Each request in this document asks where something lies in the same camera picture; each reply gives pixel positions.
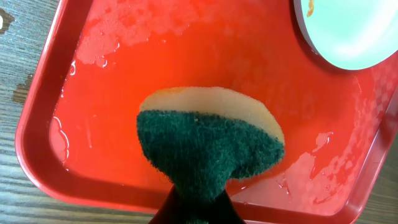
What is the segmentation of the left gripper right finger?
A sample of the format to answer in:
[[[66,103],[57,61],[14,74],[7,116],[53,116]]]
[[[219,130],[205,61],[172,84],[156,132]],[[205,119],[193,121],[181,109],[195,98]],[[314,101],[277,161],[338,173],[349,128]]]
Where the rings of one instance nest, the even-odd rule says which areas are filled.
[[[202,207],[203,217],[209,224],[245,224],[224,190],[215,200]]]

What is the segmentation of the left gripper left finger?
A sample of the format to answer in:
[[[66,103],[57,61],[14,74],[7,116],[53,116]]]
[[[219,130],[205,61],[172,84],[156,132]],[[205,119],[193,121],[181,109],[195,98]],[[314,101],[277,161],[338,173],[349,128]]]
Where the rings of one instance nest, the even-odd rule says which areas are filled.
[[[190,212],[181,201],[175,187],[149,224],[186,224],[190,221]]]

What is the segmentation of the green yellow sponge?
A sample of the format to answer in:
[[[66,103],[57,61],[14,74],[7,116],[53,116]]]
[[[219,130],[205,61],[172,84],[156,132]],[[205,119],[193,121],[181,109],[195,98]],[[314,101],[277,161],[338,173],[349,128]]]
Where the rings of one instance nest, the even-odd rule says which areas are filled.
[[[217,86],[156,91],[141,103],[136,126],[146,159],[194,203],[213,202],[227,181],[259,175],[285,154],[264,104]]]

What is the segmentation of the light blue plate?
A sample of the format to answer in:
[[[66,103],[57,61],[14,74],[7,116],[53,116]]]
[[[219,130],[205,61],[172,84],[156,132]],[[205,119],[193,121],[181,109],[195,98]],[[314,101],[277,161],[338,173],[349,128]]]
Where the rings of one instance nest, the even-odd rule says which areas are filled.
[[[312,50],[345,70],[377,65],[397,51],[397,0],[294,0]]]

